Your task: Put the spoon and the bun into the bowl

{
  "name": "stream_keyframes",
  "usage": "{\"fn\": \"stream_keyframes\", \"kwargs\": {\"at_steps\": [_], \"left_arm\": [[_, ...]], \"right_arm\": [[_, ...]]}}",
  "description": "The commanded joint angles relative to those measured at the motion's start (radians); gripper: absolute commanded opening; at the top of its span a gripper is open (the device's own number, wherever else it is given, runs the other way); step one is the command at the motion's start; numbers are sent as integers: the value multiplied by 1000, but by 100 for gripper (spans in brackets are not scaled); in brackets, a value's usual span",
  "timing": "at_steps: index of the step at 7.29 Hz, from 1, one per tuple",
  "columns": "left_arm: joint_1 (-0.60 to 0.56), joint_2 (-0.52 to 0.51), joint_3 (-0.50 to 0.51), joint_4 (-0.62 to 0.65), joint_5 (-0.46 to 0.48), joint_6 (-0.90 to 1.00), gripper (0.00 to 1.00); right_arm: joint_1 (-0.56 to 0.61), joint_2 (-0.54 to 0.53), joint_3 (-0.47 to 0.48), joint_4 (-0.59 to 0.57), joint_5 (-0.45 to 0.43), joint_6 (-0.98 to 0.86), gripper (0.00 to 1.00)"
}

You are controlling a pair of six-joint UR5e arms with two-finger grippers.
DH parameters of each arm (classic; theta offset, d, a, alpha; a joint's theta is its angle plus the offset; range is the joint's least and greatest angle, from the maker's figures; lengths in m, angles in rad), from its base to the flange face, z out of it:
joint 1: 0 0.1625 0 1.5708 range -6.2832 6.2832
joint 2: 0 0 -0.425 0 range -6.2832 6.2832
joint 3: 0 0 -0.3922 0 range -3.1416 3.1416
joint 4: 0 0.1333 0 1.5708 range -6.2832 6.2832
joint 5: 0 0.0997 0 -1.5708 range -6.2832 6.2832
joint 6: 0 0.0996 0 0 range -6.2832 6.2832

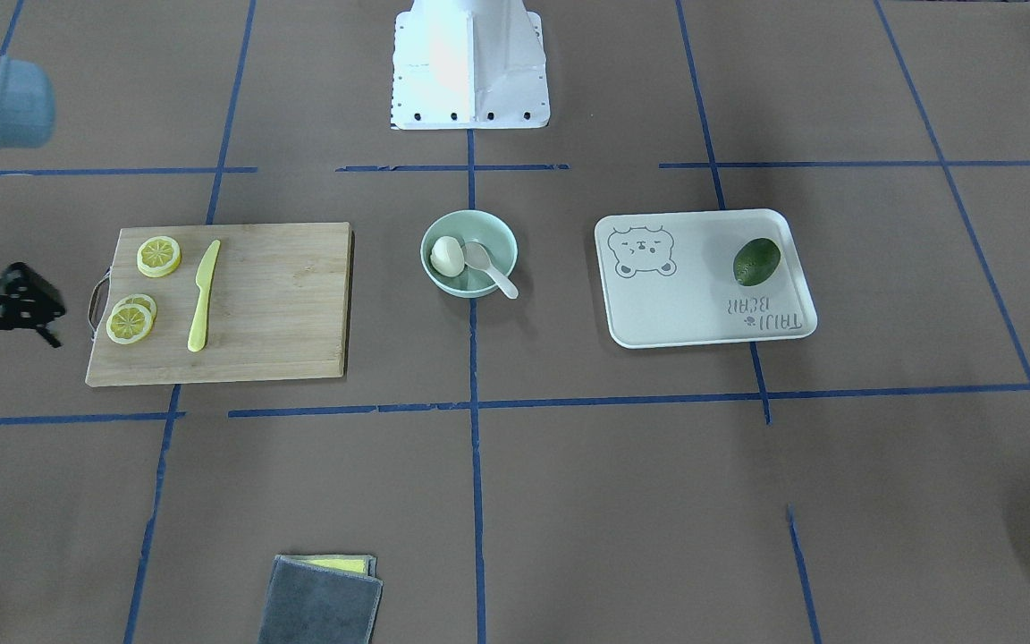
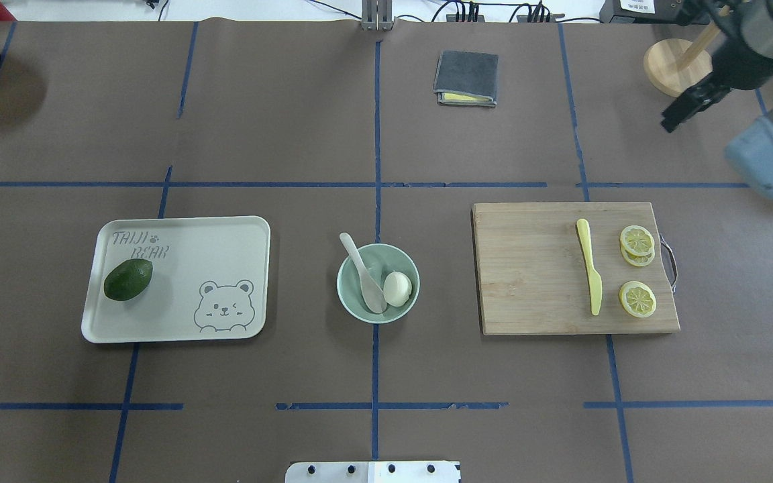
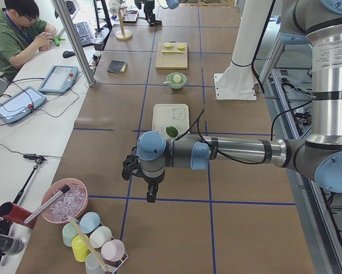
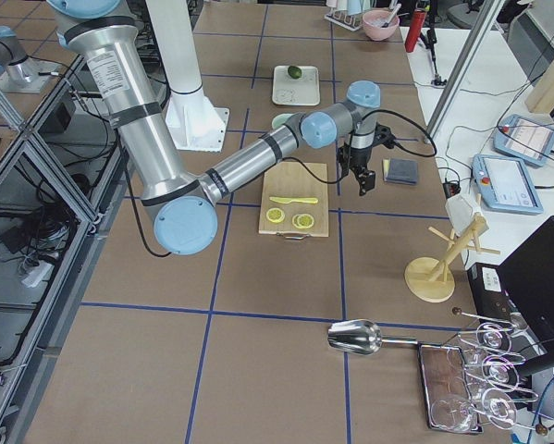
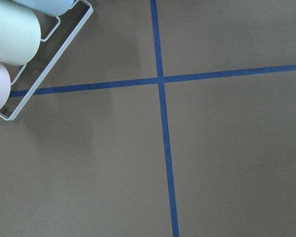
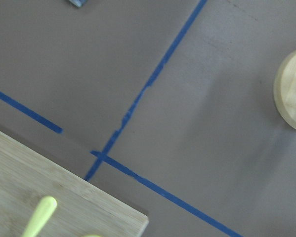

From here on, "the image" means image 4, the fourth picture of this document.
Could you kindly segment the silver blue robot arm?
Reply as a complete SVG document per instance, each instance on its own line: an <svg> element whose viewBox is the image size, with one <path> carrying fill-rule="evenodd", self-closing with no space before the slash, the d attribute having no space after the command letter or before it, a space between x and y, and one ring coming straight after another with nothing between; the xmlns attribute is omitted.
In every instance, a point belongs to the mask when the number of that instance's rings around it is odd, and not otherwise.
<svg viewBox="0 0 554 444"><path fill-rule="evenodd" d="M5 93L40 93L59 64L31 58L18 36L0 25L0 89Z"/></svg>
<svg viewBox="0 0 554 444"><path fill-rule="evenodd" d="M52 1L60 42L83 56L144 187L142 205L157 242L174 254L206 248L217 231L215 204L277 165L299 147L314 149L348 137L355 153L375 145L380 88L353 82L344 101L313 113L297 113L256 142L201 175L183 165L162 115L135 40L138 33L124 1Z"/></svg>

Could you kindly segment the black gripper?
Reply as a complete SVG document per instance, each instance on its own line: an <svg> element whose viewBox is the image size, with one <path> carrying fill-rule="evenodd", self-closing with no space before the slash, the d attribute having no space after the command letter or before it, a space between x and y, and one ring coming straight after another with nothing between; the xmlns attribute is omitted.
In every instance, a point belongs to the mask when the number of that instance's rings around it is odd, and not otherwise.
<svg viewBox="0 0 554 444"><path fill-rule="evenodd" d="M352 132L341 148L338 148L337 160L340 166L340 177L343 179L351 172L359 184L359 195L375 187L375 171L368 167L372 150L378 145L392 147L392 132L387 126L376 124L370 133L356 134Z"/></svg>

